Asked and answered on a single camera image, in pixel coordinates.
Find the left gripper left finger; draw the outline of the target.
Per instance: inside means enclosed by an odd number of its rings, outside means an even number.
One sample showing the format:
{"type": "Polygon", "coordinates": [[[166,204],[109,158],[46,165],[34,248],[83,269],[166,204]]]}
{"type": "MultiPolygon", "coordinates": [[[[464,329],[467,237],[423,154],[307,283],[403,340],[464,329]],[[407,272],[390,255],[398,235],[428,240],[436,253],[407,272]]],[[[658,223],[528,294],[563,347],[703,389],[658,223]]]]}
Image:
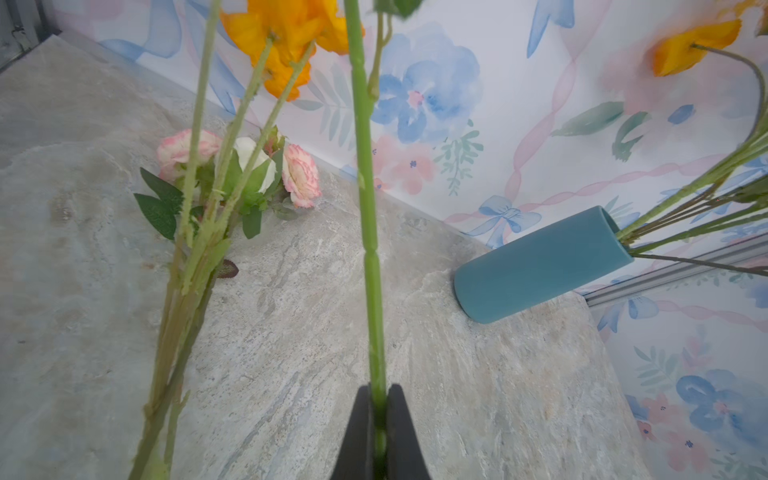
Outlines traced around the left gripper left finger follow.
{"type": "Polygon", "coordinates": [[[330,480],[372,480],[374,426],[370,386],[360,386],[330,480]]]}

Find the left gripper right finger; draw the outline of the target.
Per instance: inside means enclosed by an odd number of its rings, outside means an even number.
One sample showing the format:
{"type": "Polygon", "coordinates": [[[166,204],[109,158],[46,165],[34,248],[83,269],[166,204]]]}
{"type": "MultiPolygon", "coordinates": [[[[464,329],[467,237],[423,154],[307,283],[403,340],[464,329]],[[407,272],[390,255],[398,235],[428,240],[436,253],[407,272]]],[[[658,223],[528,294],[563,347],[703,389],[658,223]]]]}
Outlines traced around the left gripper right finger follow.
{"type": "Polygon", "coordinates": [[[386,475],[389,480],[430,480],[403,388],[393,384],[386,413],[386,475]]]}

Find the teal ceramic vase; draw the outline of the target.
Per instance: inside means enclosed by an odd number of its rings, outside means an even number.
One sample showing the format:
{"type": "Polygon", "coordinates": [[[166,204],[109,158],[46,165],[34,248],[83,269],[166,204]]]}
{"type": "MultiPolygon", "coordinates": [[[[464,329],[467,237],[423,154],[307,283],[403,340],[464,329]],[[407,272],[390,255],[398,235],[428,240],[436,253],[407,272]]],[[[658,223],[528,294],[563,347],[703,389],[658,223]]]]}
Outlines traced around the teal ceramic vase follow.
{"type": "Polygon", "coordinates": [[[481,324],[549,301],[633,262],[617,232],[599,206],[572,215],[462,265],[456,299],[481,324]]]}

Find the pink carnation flower stem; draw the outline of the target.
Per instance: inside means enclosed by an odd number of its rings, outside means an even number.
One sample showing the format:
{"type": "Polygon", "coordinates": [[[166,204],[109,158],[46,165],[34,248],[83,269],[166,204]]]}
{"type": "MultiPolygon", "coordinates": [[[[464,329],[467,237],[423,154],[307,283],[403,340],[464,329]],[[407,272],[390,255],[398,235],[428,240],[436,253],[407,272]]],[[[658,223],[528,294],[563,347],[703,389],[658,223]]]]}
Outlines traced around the pink carnation flower stem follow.
{"type": "Polygon", "coordinates": [[[751,223],[757,220],[767,218],[767,200],[758,200],[750,205],[748,208],[740,210],[736,213],[721,217],[717,220],[713,220],[709,223],[700,225],[696,228],[680,232],[676,235],[667,237],[663,240],[645,244],[639,247],[629,249],[629,254],[633,257],[637,257],[640,254],[650,252],[660,246],[674,243],[677,241],[688,240],[690,238],[707,235],[716,231],[733,228],[736,226],[751,223]]]}

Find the cream yellow rose stem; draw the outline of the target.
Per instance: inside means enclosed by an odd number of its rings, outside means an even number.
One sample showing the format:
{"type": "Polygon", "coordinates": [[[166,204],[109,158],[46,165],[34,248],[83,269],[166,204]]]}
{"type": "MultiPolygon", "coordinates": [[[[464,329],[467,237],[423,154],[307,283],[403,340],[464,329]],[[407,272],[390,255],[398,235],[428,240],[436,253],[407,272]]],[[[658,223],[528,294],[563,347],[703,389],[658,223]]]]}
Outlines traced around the cream yellow rose stem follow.
{"type": "Polygon", "coordinates": [[[362,245],[364,249],[369,386],[374,426],[373,479],[388,479],[386,475],[386,413],[388,392],[392,385],[388,384],[386,373],[382,282],[378,255],[376,195],[370,126],[374,99],[369,86],[369,75],[365,69],[363,28],[359,3],[357,1],[346,1],[344,3],[344,13],[346,16],[349,59],[351,63],[358,169],[357,182],[362,245]]]}

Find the orange sunflower stem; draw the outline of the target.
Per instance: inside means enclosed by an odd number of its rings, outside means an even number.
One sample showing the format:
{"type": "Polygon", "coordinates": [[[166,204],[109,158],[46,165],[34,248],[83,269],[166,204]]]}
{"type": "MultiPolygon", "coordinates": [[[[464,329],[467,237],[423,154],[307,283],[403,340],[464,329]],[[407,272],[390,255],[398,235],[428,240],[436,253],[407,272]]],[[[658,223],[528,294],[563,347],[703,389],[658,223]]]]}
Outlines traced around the orange sunflower stem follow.
{"type": "Polygon", "coordinates": [[[670,261],[675,263],[685,263],[685,264],[691,264],[696,266],[702,266],[702,267],[708,267],[711,269],[721,269],[721,270],[728,270],[732,272],[738,272],[743,274],[749,274],[749,275],[756,275],[761,277],[768,277],[767,273],[767,267],[766,266],[760,266],[760,267],[739,267],[739,266],[733,266],[723,263],[717,263],[712,261],[706,261],[706,260],[695,260],[695,259],[687,259],[687,258],[681,258],[681,257],[674,257],[674,256],[666,256],[666,255],[653,255],[653,254],[637,254],[632,253],[632,257],[637,259],[645,259],[645,260],[660,260],[660,261],[670,261]]]}

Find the orange ranunculus flower bunch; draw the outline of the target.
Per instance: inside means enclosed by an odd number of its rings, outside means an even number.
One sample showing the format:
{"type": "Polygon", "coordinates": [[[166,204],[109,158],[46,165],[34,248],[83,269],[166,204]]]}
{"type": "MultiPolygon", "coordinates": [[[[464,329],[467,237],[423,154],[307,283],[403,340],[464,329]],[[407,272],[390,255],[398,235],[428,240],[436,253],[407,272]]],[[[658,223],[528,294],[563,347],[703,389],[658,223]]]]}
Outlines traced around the orange ranunculus flower bunch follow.
{"type": "Polygon", "coordinates": [[[172,469],[182,383],[213,287],[226,264],[234,229],[258,235],[264,212],[310,208],[321,194],[314,159],[279,132],[279,108],[296,101],[311,78],[318,49],[347,54],[347,26],[333,1],[251,1],[241,13],[208,15],[193,121],[164,139],[159,174],[144,173],[148,194],[136,201],[150,225],[174,245],[162,310],[145,424],[130,475],[166,479],[172,469]],[[215,36],[223,30],[253,70],[223,135],[202,126],[212,77],[215,36]],[[242,132],[260,91],[273,108],[257,138],[242,132]]]}

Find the orange poppy flower stem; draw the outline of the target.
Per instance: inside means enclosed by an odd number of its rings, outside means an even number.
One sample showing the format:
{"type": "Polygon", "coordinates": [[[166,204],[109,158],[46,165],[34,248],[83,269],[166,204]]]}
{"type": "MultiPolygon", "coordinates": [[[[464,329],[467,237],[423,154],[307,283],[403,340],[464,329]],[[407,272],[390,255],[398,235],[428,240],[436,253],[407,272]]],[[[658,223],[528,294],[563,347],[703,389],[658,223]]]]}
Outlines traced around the orange poppy flower stem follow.
{"type": "Polygon", "coordinates": [[[761,10],[761,18],[754,35],[765,37],[767,35],[767,3],[738,1],[718,13],[725,19],[723,22],[696,26],[667,37],[652,50],[652,73],[656,77],[681,74],[697,66],[709,55],[724,57],[746,66],[754,74],[757,82],[757,107],[755,119],[746,139],[697,179],[680,188],[648,213],[620,230],[617,238],[623,245],[630,246],[658,230],[715,209],[724,203],[733,202],[734,193],[717,196],[717,191],[729,180],[734,171],[767,153],[766,75],[757,63],[727,49],[741,33],[742,15],[752,9],[761,10]]]}

